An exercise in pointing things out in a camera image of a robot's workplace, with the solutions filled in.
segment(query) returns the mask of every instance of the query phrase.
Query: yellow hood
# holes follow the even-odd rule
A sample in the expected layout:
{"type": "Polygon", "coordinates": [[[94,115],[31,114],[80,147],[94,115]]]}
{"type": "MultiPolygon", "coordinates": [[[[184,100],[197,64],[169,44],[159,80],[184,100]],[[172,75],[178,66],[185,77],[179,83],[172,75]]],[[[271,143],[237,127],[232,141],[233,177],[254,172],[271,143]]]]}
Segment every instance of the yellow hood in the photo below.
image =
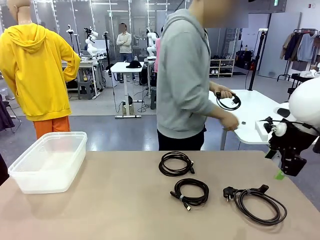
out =
{"type": "Polygon", "coordinates": [[[37,52],[46,38],[46,29],[34,23],[11,26],[4,31],[15,44],[29,53],[37,52]]]}

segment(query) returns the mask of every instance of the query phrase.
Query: gray hoodie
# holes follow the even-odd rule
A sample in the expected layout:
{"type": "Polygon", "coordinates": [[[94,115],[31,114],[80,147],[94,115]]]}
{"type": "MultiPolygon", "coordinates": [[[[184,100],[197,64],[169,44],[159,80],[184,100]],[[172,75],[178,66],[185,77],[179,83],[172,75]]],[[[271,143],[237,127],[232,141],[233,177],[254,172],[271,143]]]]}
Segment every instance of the gray hoodie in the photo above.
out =
{"type": "Polygon", "coordinates": [[[213,111],[209,100],[208,35],[187,9],[167,18],[157,75],[157,129],[173,139],[200,133],[213,111]]]}

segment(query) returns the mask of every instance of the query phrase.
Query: black cap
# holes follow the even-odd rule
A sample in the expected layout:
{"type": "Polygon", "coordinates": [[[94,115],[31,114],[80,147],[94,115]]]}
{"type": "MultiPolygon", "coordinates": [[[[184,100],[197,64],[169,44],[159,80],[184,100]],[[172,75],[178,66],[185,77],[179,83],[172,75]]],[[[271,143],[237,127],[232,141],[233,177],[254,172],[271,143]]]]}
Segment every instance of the black cap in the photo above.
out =
{"type": "Polygon", "coordinates": [[[130,65],[126,67],[127,69],[139,69],[142,68],[141,64],[139,61],[133,60],[130,62],[130,65]]]}

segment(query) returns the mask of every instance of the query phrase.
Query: pink shirt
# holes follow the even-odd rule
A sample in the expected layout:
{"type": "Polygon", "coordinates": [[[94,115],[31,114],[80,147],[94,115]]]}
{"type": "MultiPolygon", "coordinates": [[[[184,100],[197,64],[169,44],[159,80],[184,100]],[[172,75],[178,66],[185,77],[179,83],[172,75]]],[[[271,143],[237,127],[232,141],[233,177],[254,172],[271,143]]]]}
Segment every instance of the pink shirt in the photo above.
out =
{"type": "Polygon", "coordinates": [[[161,38],[158,38],[157,40],[155,40],[156,59],[155,59],[155,64],[154,64],[154,71],[156,73],[158,72],[158,65],[159,65],[160,42],[161,42],[161,38]]]}

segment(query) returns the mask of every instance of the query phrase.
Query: green tape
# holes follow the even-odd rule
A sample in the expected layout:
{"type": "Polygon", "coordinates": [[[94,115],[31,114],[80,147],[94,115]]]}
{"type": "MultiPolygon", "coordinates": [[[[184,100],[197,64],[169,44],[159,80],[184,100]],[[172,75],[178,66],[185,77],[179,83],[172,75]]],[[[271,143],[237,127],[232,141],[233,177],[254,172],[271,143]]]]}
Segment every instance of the green tape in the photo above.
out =
{"type": "Polygon", "coordinates": [[[276,180],[283,180],[286,177],[283,171],[279,169],[278,173],[274,176],[274,179],[276,180]]]}

